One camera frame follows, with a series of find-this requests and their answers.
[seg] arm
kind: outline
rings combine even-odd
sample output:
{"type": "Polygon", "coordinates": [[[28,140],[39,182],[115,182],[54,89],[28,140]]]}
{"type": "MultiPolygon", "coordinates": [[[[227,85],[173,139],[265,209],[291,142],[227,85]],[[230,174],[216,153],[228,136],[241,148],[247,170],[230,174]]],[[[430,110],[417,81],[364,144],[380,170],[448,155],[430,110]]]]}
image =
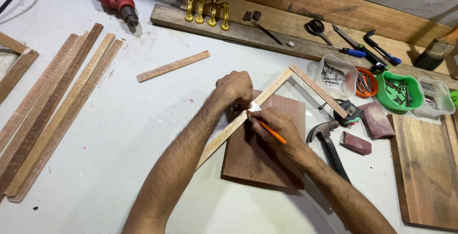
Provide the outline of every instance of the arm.
{"type": "Polygon", "coordinates": [[[216,88],[185,129],[164,151],[146,177],[132,206],[123,234],[165,232],[165,225],[191,181],[205,143],[225,108],[233,101],[250,106],[253,84],[246,71],[232,71],[216,88]]]}
{"type": "Polygon", "coordinates": [[[353,234],[395,234],[396,231],[356,188],[335,173],[308,145],[302,142],[287,114],[275,108],[251,113],[253,130],[269,145],[288,155],[318,186],[337,216],[353,234]],[[258,122],[267,121],[288,143],[281,144],[258,122]]]}

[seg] white workbench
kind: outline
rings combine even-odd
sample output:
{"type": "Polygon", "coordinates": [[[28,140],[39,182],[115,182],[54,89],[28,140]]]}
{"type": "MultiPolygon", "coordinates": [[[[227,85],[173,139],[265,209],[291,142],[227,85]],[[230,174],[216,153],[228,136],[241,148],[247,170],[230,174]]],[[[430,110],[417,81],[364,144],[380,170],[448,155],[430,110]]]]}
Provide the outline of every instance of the white workbench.
{"type": "MultiPolygon", "coordinates": [[[[106,33],[127,40],[23,202],[1,202],[0,233],[120,233],[151,167],[199,110],[217,79],[232,70],[246,70],[255,89],[264,90],[292,63],[314,72],[316,63],[304,59],[153,26],[149,16],[159,2],[134,1],[141,24],[135,33],[97,0],[14,0],[0,15],[1,32],[40,53],[1,104],[0,128],[69,34],[83,34],[96,22],[104,26],[88,57],[106,33]],[[136,79],[138,73],[206,49],[208,59],[141,84],[136,79]]],[[[295,75],[276,92],[306,102],[307,132],[329,121],[327,114],[316,110],[322,101],[314,101],[310,93],[295,75]]],[[[351,99],[357,105],[371,101],[351,99]]],[[[217,131],[226,125],[223,118],[217,131]]],[[[361,122],[332,132],[352,184],[399,233],[439,233],[402,223],[389,141],[372,141],[372,154],[361,156],[338,145],[344,130],[370,138],[361,122]]],[[[324,158],[317,139],[310,145],[324,158]]],[[[196,171],[169,219],[167,233],[347,233],[310,182],[305,191],[282,192],[222,180],[224,148],[225,144],[196,171]]]]}

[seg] hammer handle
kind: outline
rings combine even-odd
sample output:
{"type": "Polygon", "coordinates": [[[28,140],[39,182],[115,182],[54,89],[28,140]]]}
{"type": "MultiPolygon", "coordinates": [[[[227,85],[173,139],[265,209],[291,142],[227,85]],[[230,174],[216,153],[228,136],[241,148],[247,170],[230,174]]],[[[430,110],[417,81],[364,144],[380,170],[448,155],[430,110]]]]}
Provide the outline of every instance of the hammer handle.
{"type": "Polygon", "coordinates": [[[337,153],[333,141],[329,137],[320,139],[320,141],[323,144],[324,153],[326,153],[326,157],[328,158],[329,167],[351,184],[342,162],[340,161],[339,154],[337,153]]]}

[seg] gold cabinet handle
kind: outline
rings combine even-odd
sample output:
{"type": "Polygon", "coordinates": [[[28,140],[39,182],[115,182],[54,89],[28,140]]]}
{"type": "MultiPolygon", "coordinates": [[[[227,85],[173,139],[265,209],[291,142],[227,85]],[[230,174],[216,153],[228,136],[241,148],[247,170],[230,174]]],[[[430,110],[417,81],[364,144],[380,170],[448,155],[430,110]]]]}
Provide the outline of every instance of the gold cabinet handle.
{"type": "Polygon", "coordinates": [[[188,7],[187,7],[187,13],[185,16],[185,20],[188,22],[192,22],[194,20],[194,16],[192,15],[192,1],[193,0],[188,0],[188,7]]]}
{"type": "Polygon", "coordinates": [[[210,20],[208,21],[208,25],[211,27],[216,26],[216,20],[215,20],[215,15],[216,15],[216,8],[219,6],[221,3],[220,0],[212,0],[213,6],[212,6],[212,16],[210,17],[210,20]]]}
{"type": "Polygon", "coordinates": [[[224,17],[223,17],[223,24],[221,25],[221,29],[223,31],[229,31],[229,24],[228,24],[228,19],[229,19],[229,3],[223,2],[221,3],[221,6],[224,8],[224,17]]]}
{"type": "Polygon", "coordinates": [[[206,0],[199,0],[199,8],[198,8],[198,16],[196,17],[196,23],[201,24],[203,23],[202,12],[203,12],[203,4],[206,0]]]}

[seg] hand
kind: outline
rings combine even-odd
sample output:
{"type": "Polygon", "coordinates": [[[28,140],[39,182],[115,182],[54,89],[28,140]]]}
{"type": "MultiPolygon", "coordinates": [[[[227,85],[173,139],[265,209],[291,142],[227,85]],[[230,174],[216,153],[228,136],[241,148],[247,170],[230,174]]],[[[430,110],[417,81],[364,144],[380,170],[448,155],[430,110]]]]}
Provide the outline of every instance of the hand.
{"type": "Polygon", "coordinates": [[[242,104],[247,109],[251,108],[251,101],[254,99],[253,83],[247,71],[232,71],[218,79],[216,89],[227,94],[231,102],[242,104]]]}
{"type": "Polygon", "coordinates": [[[262,139],[264,139],[270,147],[293,158],[302,152],[304,142],[301,140],[296,126],[289,115],[284,114],[274,107],[258,112],[251,112],[250,115],[253,130],[258,133],[258,135],[260,135],[260,137],[262,137],[262,139]],[[286,144],[282,144],[277,138],[269,133],[263,126],[261,126],[256,118],[262,118],[265,122],[267,122],[273,131],[277,132],[277,134],[285,139],[286,144]]]}

